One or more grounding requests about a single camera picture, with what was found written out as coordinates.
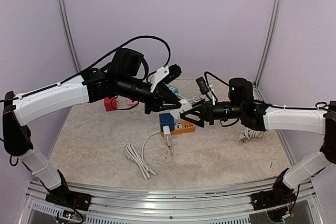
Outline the red cube socket adapter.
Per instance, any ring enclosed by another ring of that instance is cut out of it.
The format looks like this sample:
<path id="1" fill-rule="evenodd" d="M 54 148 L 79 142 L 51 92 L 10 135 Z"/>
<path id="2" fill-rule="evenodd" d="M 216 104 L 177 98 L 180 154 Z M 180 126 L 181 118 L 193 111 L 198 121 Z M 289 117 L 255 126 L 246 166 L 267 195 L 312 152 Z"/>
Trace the red cube socket adapter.
<path id="1" fill-rule="evenodd" d="M 118 97 L 106 97 L 103 101 L 104 108 L 107 112 L 121 110 L 121 107 L 118 106 Z"/>

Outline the pink plug adapter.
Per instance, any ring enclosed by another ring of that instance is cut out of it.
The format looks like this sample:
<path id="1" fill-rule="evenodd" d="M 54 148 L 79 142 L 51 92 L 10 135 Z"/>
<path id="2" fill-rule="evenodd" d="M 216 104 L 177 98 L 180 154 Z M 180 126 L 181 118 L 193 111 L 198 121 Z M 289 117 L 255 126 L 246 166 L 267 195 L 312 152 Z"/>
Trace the pink plug adapter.
<path id="1" fill-rule="evenodd" d="M 139 103 L 138 101 L 133 101 L 133 100 L 131 100 L 131 99 L 127 99 L 127 105 L 128 105 L 128 108 L 129 108 L 129 109 L 131 109 L 131 108 L 137 106 L 138 103 Z"/>

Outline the orange power strip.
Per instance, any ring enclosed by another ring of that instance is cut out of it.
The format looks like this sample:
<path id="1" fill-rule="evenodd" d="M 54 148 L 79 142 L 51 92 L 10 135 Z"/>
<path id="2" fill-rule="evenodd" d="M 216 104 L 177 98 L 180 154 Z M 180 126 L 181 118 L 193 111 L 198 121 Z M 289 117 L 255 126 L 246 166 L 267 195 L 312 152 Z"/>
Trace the orange power strip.
<path id="1" fill-rule="evenodd" d="M 195 129 L 196 126 L 194 124 L 187 121 L 179 121 L 175 123 L 175 130 L 171 132 L 171 136 L 194 132 Z"/>

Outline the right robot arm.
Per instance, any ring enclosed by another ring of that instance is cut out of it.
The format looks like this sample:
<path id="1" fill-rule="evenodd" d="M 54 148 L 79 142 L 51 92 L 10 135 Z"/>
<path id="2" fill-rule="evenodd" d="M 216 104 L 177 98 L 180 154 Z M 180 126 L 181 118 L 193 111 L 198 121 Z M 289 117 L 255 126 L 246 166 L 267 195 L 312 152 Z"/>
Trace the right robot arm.
<path id="1" fill-rule="evenodd" d="M 181 119 L 199 127 L 237 119 L 255 131 L 293 130 L 324 136 L 320 149 L 285 169 L 271 190 L 251 196 L 256 210 L 293 202 L 296 187 L 335 163 L 335 101 L 319 102 L 314 108 L 279 106 L 254 99 L 253 84 L 244 78 L 230 79 L 228 87 L 229 101 L 199 101 L 181 113 Z"/>

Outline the white plug adapter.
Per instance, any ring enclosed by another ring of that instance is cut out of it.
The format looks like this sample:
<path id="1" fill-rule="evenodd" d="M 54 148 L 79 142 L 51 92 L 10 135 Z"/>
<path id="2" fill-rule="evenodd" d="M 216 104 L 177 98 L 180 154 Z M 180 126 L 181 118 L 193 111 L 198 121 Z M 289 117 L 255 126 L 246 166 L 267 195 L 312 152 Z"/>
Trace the white plug adapter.
<path id="1" fill-rule="evenodd" d="M 180 120 L 181 119 L 181 114 L 192 108 L 192 105 L 190 104 L 190 102 L 187 99 L 181 99 L 181 100 L 179 100 L 179 103 L 181 104 L 181 106 L 178 109 L 169 110 L 170 115 L 175 120 Z"/>

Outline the blue cube adapter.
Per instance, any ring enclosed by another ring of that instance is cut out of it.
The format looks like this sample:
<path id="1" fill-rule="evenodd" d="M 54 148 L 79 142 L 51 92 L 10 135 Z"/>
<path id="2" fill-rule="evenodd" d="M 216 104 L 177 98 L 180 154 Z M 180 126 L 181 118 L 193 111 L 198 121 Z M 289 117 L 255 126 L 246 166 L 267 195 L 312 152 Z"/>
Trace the blue cube adapter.
<path id="1" fill-rule="evenodd" d="M 159 114 L 159 120 L 161 132 L 163 132 L 164 126 L 168 126 L 171 132 L 175 130 L 174 117 L 170 113 Z"/>

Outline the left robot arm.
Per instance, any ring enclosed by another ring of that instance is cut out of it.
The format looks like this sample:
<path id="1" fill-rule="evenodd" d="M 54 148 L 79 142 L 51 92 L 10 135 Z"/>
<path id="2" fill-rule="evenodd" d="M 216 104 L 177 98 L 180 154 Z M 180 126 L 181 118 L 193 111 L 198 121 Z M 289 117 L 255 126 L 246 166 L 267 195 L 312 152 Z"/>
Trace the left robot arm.
<path id="1" fill-rule="evenodd" d="M 111 50 L 109 56 L 112 60 L 101 68 L 92 64 L 61 82 L 31 92 L 10 91 L 2 100 L 5 151 L 41 181 L 47 189 L 48 202 L 86 210 L 91 196 L 68 188 L 63 174 L 32 144 L 30 122 L 64 108 L 116 96 L 142 102 L 146 114 L 181 106 L 178 97 L 168 88 L 168 84 L 181 75 L 180 66 L 166 62 L 150 73 L 144 55 L 129 49 L 127 43 Z M 140 68 L 144 69 L 145 76 L 152 76 L 151 82 L 138 78 Z"/>

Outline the white usb charger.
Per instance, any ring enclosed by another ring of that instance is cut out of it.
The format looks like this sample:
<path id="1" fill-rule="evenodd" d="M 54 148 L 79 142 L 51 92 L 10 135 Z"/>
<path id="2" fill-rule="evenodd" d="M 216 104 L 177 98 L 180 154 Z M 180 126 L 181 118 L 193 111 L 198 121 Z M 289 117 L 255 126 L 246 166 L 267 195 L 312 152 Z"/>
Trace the white usb charger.
<path id="1" fill-rule="evenodd" d="M 171 140 L 171 131 L 168 125 L 163 126 L 163 138 L 166 143 L 165 158 L 168 158 L 168 156 L 171 156 L 174 154 L 174 149 L 173 149 L 172 140 Z"/>

